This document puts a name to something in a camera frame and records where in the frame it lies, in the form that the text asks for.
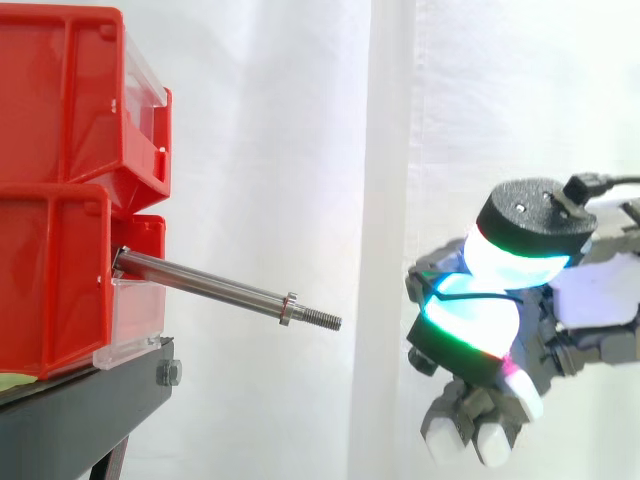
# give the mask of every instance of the green light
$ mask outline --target green light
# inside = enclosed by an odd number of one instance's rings
[[[445,294],[505,294],[495,284],[463,273],[446,276],[436,288]],[[516,304],[506,299],[439,300],[433,296],[424,313],[440,329],[497,358],[509,352],[520,325]]]
[[[552,280],[569,262],[569,256],[520,257],[489,242],[475,225],[464,244],[464,261],[473,276],[506,290],[535,287]]]

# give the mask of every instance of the metal rod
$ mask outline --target metal rod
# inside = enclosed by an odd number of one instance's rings
[[[339,330],[342,319],[297,303],[294,293],[278,295],[233,280],[183,267],[156,257],[119,248],[114,268],[151,282],[212,298],[236,307],[278,318],[282,325],[299,320],[331,330]]]

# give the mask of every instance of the white fingertip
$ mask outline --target white fingertip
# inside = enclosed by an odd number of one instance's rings
[[[530,422],[542,417],[544,413],[542,398],[527,372],[517,370],[505,378],[505,383],[520,400]]]
[[[425,435],[431,457],[438,465],[450,463],[464,452],[464,443],[450,418],[434,418]]]
[[[485,423],[480,426],[476,442],[482,463],[490,468],[504,465],[511,455],[511,446],[500,424]]]

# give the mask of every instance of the white backdrop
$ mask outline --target white backdrop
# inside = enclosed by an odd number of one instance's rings
[[[123,10],[174,93],[168,257],[345,317],[284,329],[171,292],[183,382],[123,479],[640,476],[637,367],[556,381],[505,468],[436,469],[418,429],[447,375],[409,367],[401,291],[500,179],[640,170],[636,2],[91,3]]]

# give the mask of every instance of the bolt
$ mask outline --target bolt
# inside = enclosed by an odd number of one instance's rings
[[[328,328],[329,330],[340,330],[342,325],[342,319],[335,315],[329,315],[328,313],[320,312],[318,310],[312,310],[311,308],[305,308],[302,318],[303,322],[317,325],[318,327]]]
[[[159,380],[164,387],[177,387],[182,380],[182,362],[180,360],[163,360],[160,362]]]
[[[340,317],[298,304],[298,296],[295,293],[289,293],[284,300],[284,308],[282,315],[280,315],[280,325],[287,326],[292,319],[336,331],[340,330],[342,326]]]

